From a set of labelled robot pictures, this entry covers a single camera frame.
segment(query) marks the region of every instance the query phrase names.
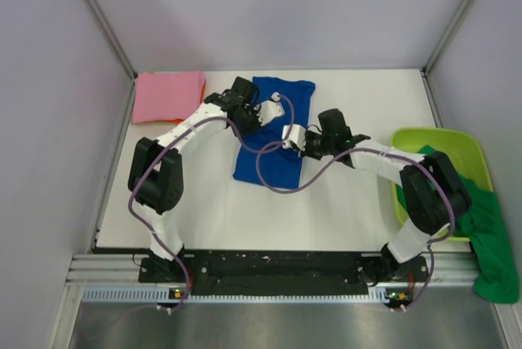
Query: white tabletop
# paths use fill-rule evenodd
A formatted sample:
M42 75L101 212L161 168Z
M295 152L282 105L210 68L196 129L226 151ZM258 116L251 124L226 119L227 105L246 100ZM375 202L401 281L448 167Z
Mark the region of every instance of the white tabletop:
M407 126L434 126L418 70L293 70L207 72L206 93L222 92L236 76L280 77L316 83L310 123L339 108L354 134L389 144ZM155 138L172 124L129 125L104 214L98 247L148 248L146 228L127 211L126 182L136 142ZM310 188L279 195L232 178L240 144L228 129L184 161L184 195L175 207L188 248L246 250L378 251L399 230L392 184L374 174L333 165ZM304 159L301 184L324 164ZM445 241L437 251L469 251Z

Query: folded blue fabric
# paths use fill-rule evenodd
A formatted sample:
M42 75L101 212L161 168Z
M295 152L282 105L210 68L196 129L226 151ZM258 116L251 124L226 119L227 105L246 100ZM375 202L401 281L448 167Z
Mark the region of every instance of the folded blue fabric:
M287 96L294 105L294 123L307 127L310 113L310 99L316 85L313 82L287 82L276 77L254 77L254 84L259 88L259 102L269 99L274 92ZM285 115L270 122L263 129L247 135L245 143L253 149L261 149L271 141L280 141L283 126L290 124L290 107L282 100ZM236 170L233 178L249 183L261 184L255 171L255 157L241 147L237 155ZM261 157L260 169L265 180L275 188L296 188L299 186L303 159L291 149L279 148Z

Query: gray wall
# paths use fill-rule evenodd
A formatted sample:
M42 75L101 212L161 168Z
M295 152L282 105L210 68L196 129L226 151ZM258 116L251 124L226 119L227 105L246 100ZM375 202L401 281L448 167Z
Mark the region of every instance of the gray wall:
M521 71L521 0L476 0L432 76L443 123L471 133L484 149L519 273Z
M129 83L82 0L0 11L0 342L31 349L86 251Z
M460 0L98 0L133 66L422 66Z

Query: pink towel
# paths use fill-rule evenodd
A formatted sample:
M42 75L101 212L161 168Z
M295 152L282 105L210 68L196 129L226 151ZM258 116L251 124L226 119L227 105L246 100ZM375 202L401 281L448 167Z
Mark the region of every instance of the pink towel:
M183 121L197 110L203 99L205 74L140 73L135 84L132 123Z

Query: dark green fabric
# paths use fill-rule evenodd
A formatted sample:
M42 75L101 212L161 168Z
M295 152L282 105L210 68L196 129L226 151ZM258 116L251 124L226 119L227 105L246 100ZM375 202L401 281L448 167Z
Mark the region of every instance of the dark green fabric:
M435 149L429 145L419 153L428 155ZM494 192L479 189L471 179L460 179L471 197L471 208L457 219L455 236L469 237L475 249L481 274L473 290L494 303L516 303L519 300L519 277L500 206ZM405 208L405 195L397 186L397 197Z

